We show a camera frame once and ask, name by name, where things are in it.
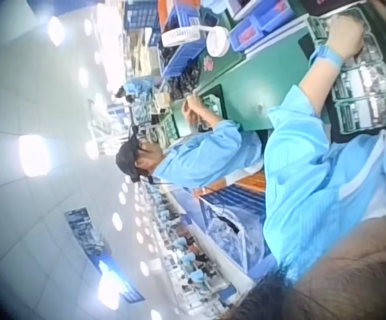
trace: plastic container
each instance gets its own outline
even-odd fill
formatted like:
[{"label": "plastic container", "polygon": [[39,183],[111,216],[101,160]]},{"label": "plastic container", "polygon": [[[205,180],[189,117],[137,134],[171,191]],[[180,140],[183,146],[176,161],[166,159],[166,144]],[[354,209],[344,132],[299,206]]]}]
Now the plastic container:
[{"label": "plastic container", "polygon": [[[191,25],[201,24],[199,9],[190,5],[174,4],[168,19],[170,19],[173,15],[177,16],[180,27],[189,27]],[[186,68],[188,61],[196,58],[196,56],[198,56],[205,47],[206,36],[204,33],[202,33],[199,40],[180,45],[166,66],[163,66],[162,59],[160,59],[161,76],[176,77],[182,74],[182,71]]]},{"label": "plastic container", "polygon": [[154,28],[159,21],[157,0],[126,3],[123,20],[125,30]]},{"label": "plastic container", "polygon": [[[201,4],[201,0],[173,0],[173,6],[188,5],[192,8],[199,9],[200,4]],[[167,0],[158,0],[157,1],[157,10],[159,13],[160,28],[161,28],[161,30],[163,30],[163,28],[166,25],[166,21],[167,21],[168,16],[170,16],[170,12],[167,12]]]},{"label": "plastic container", "polygon": [[266,0],[255,8],[251,16],[256,20],[258,28],[268,34],[290,22],[295,13],[286,0]]},{"label": "plastic container", "polygon": [[148,47],[156,47],[159,44],[160,38],[160,29],[153,29],[150,40],[148,41]]},{"label": "plastic container", "polygon": [[242,20],[244,17],[248,16],[252,10],[261,2],[267,2],[268,0],[250,0],[246,6],[241,7],[239,0],[226,0],[227,8],[230,16],[236,21]]},{"label": "plastic container", "polygon": [[[250,36],[248,40],[242,41],[241,37],[248,29],[251,30],[251,32],[253,31],[253,35]],[[261,30],[259,30],[257,21],[253,16],[247,17],[238,25],[236,25],[235,28],[231,30],[229,36],[231,47],[236,52],[246,50],[262,38],[264,38],[264,34],[261,32]]]}]

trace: ceiling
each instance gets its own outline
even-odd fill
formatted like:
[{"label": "ceiling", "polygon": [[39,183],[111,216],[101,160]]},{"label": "ceiling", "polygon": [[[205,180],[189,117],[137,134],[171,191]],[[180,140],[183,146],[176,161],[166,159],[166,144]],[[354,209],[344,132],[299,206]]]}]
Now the ceiling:
[{"label": "ceiling", "polygon": [[[94,60],[97,41],[83,28],[91,10],[61,17],[65,41],[56,47],[25,0],[0,2],[0,302],[22,320],[146,320],[152,309],[163,320],[190,319],[175,314],[165,273],[140,272],[140,262],[157,254],[148,250],[153,239],[144,226],[135,224],[133,185],[128,184],[127,203],[120,204],[125,177],[114,158],[94,161],[85,152],[91,138],[87,100],[100,93],[110,102],[104,69]],[[79,84],[80,67],[89,72],[86,89]],[[45,176],[28,177],[22,169],[19,137],[30,134],[45,138],[51,159]],[[112,311],[97,300],[99,274],[63,216],[81,207],[88,208],[144,302],[128,305],[121,299]],[[114,212],[121,216],[121,231],[112,224]]]}]

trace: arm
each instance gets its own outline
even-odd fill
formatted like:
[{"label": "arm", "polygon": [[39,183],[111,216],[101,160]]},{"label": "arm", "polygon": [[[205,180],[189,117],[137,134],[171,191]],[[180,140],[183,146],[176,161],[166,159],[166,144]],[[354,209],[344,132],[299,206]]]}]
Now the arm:
[{"label": "arm", "polygon": [[[362,25],[348,17],[337,17],[331,21],[330,28],[326,44],[342,61],[359,52],[363,46]],[[338,65],[328,59],[317,59],[299,84],[317,116],[338,74]]]},{"label": "arm", "polygon": [[196,95],[190,95],[186,99],[186,102],[183,104],[183,114],[189,124],[197,121],[198,116],[206,121],[213,129],[223,120],[222,117],[206,108]]}]

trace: light blue smock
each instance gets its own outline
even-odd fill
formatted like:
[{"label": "light blue smock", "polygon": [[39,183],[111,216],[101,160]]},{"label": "light blue smock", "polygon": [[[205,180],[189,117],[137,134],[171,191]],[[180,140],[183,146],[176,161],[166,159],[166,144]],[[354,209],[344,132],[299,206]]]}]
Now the light blue smock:
[{"label": "light blue smock", "polygon": [[190,273],[188,276],[192,280],[192,282],[194,282],[194,283],[205,282],[205,274],[200,269]]},{"label": "light blue smock", "polygon": [[256,132],[240,132],[236,123],[223,120],[212,132],[193,136],[168,150],[153,176],[179,187],[207,187],[237,169],[256,164],[261,157]]},{"label": "light blue smock", "polygon": [[153,78],[150,76],[129,79],[123,88],[127,95],[140,97],[148,94],[154,87]]},{"label": "light blue smock", "polygon": [[294,86],[269,110],[275,128],[264,154],[264,238],[288,277],[300,278],[360,221],[375,191],[386,197],[386,131],[330,144],[323,122]]},{"label": "light blue smock", "polygon": [[179,250],[184,250],[187,248],[187,240],[184,237],[180,237],[173,241],[173,245]]}]

